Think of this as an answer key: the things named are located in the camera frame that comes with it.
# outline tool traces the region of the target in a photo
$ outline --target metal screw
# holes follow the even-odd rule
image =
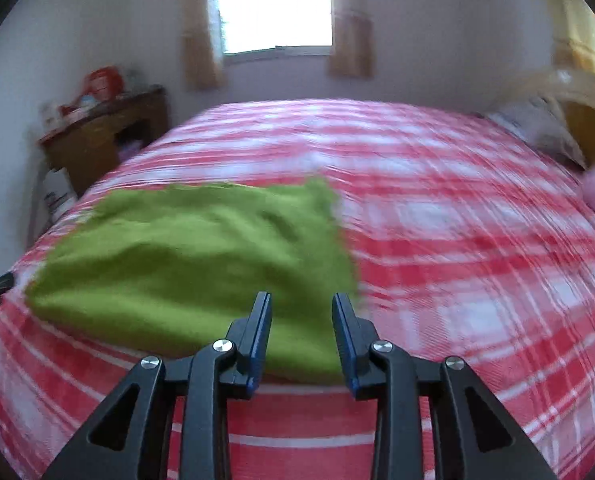
[[[466,366],[466,363],[462,359],[462,357],[457,357],[452,355],[451,357],[447,357],[446,364],[452,370],[462,370]]]
[[[393,349],[391,341],[375,341],[373,343],[373,350],[381,354],[388,354]]]
[[[228,352],[231,348],[233,348],[233,343],[228,339],[218,339],[213,343],[213,350],[216,352]]]
[[[143,368],[146,368],[147,370],[151,370],[152,368],[155,368],[159,364],[160,364],[160,360],[153,355],[149,355],[148,357],[145,357],[144,359],[142,359],[142,361],[140,361],[140,365]]]

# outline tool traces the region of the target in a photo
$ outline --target blue gripper pad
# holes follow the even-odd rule
[[[346,294],[335,294],[331,316],[344,379],[353,397],[357,397],[358,372],[369,367],[369,348],[363,340],[357,317]]]
[[[254,308],[247,323],[247,330],[242,338],[245,345],[250,345],[249,372],[246,380],[246,392],[248,396],[252,396],[260,385],[264,359],[266,357],[266,347],[271,331],[271,318],[271,295],[261,292],[255,300]],[[249,326],[251,326],[253,336],[245,341],[248,336]]]

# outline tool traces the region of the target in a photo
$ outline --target curtain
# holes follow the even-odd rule
[[[373,77],[373,22],[366,8],[366,0],[332,0],[332,75]]]
[[[548,0],[553,63],[595,73],[595,14],[584,0]]]
[[[184,0],[182,57],[189,88],[208,90],[223,83],[222,49],[210,15],[215,0]]]

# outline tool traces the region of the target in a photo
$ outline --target green towel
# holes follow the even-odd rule
[[[324,180],[116,190],[63,238],[27,289],[41,319],[111,344],[193,354],[273,295],[265,371],[337,382],[335,292],[356,293]]]

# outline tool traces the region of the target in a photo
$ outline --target wooden nightstand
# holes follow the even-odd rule
[[[142,147],[170,129],[166,92],[153,87],[143,94],[95,107],[84,119],[40,139],[50,166],[66,168],[78,196],[120,164],[121,143],[138,140]]]

